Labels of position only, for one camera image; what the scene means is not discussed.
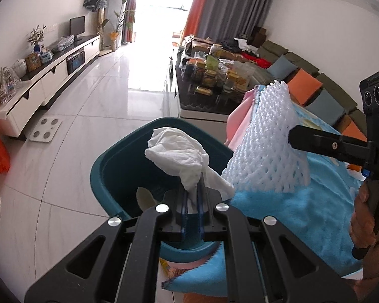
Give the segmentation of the person's right hand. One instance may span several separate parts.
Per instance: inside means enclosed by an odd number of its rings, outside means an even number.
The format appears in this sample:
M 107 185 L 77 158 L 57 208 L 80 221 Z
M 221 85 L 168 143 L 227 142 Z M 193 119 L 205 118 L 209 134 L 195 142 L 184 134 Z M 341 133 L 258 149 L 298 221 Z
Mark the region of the person's right hand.
M 376 243 L 374 216 L 367 205 L 369 196 L 368 186 L 364 182 L 354 200 L 354 211 L 348 231 L 356 248 L 367 248 Z

